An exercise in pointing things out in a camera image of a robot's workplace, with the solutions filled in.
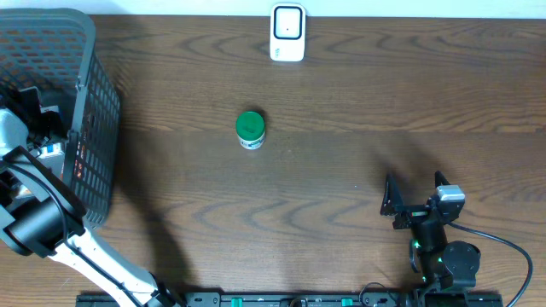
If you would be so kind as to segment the white Panadol medicine box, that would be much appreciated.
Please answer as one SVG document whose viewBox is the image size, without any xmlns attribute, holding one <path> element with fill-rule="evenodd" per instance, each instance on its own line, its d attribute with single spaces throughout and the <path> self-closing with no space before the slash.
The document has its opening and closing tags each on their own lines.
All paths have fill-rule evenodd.
<svg viewBox="0 0 546 307">
<path fill-rule="evenodd" d="M 52 143 L 39 150 L 39 159 L 57 158 L 65 155 L 65 144 L 63 142 Z"/>
</svg>

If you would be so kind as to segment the green lid jar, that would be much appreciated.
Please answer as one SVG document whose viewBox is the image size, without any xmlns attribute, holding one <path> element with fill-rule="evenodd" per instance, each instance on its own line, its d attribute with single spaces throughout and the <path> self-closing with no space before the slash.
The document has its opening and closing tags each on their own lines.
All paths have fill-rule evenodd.
<svg viewBox="0 0 546 307">
<path fill-rule="evenodd" d="M 235 123 L 239 143 L 248 150 L 260 148 L 265 140 L 264 118 L 254 111 L 241 113 Z"/>
</svg>

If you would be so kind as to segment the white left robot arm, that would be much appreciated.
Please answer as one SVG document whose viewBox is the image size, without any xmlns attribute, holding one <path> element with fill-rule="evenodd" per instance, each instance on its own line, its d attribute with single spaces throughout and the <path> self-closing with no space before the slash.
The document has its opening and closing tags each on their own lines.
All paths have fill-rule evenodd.
<svg viewBox="0 0 546 307">
<path fill-rule="evenodd" d="M 22 256 L 65 264 L 120 306 L 184 306 L 185 300 L 129 262 L 85 219 L 78 196 L 36 156 L 67 138 L 56 110 L 43 111 L 36 87 L 1 90 L 1 239 Z"/>
</svg>

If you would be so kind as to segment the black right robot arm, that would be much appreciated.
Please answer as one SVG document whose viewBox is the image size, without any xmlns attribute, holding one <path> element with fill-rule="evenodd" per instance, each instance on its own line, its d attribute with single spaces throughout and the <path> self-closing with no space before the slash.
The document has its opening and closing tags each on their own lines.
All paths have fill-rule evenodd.
<svg viewBox="0 0 546 307">
<path fill-rule="evenodd" d="M 393 217 L 395 229 L 409 229 L 409 262 L 424 282 L 437 291 L 464 290 L 476 285 L 480 250 L 464 241 L 448 241 L 444 226 L 459 218 L 466 195 L 444 175 L 434 174 L 435 190 L 422 205 L 406 205 L 392 175 L 385 180 L 380 214 Z"/>
</svg>

